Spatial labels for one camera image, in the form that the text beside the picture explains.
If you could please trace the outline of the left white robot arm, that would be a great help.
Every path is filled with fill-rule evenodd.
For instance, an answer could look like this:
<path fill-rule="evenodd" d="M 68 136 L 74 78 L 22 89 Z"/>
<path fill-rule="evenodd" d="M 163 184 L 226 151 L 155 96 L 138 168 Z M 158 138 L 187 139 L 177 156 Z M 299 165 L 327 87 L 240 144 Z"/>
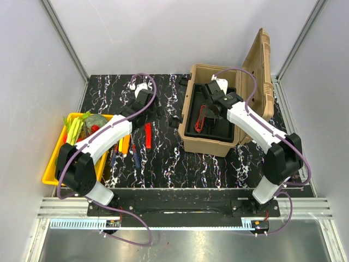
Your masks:
<path fill-rule="evenodd" d="M 160 102 L 154 91 L 142 89 L 104 126 L 84 140 L 60 147 L 55 178 L 75 193 L 99 203 L 107 216 L 115 214 L 114 193 L 97 180 L 95 164 L 120 139 L 143 127 L 149 118 L 160 115 Z"/>

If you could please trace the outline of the red handled pliers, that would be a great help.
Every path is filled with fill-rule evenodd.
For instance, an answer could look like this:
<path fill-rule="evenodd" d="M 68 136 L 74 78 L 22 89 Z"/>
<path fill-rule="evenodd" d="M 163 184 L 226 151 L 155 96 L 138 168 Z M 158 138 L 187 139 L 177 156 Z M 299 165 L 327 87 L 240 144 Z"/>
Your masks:
<path fill-rule="evenodd" d="M 206 117 L 206 105 L 203 104 L 200 108 L 198 119 L 194 125 L 194 131 L 196 133 L 201 133 L 203 131 L 205 117 Z"/>

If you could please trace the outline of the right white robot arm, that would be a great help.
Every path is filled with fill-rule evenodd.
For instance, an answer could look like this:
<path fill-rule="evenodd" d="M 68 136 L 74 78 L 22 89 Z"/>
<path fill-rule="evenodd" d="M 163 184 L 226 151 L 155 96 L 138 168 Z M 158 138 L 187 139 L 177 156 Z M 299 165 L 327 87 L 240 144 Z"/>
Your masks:
<path fill-rule="evenodd" d="M 238 126 L 264 151 L 262 179 L 243 205 L 244 210 L 260 216 L 277 191 L 303 167 L 301 139 L 295 133 L 288 135 L 270 125 L 242 97 L 234 92 L 224 93 L 216 80 L 202 85 L 201 91 L 206 101 L 206 117 L 225 119 Z"/>

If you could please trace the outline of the black tool box tray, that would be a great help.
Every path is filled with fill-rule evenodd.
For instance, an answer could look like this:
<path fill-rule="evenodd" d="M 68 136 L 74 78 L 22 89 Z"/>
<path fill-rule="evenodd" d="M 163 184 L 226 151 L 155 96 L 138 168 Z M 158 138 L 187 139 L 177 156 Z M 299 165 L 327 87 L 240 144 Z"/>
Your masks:
<path fill-rule="evenodd" d="M 200 109 L 206 100 L 200 89 L 201 84 L 193 85 L 190 97 L 189 115 L 185 124 L 185 136 L 193 138 L 212 139 L 222 142 L 233 142 L 234 124 L 224 119 L 205 119 L 201 132 L 195 130 L 195 124 L 199 119 Z"/>

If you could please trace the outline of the tan plastic tool box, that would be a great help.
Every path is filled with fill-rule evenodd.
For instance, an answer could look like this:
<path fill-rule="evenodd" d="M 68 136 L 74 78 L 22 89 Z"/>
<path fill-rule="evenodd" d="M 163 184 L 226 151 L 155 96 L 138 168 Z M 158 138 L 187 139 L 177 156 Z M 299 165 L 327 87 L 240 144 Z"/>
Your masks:
<path fill-rule="evenodd" d="M 236 92 L 244 100 L 250 100 L 249 107 L 264 120 L 269 121 L 273 117 L 274 87 L 270 74 L 270 37 L 263 28 L 259 29 L 242 68 L 241 72 L 209 64 L 195 64 L 191 67 L 191 79 L 188 82 L 182 108 L 183 122 L 178 127 L 185 152 L 225 157 L 231 148 L 251 141 L 251 137 L 237 126 L 234 126 L 233 142 L 185 136 L 185 124 L 189 115 L 193 85 L 210 82 L 214 74 L 228 81 L 228 92 Z"/>

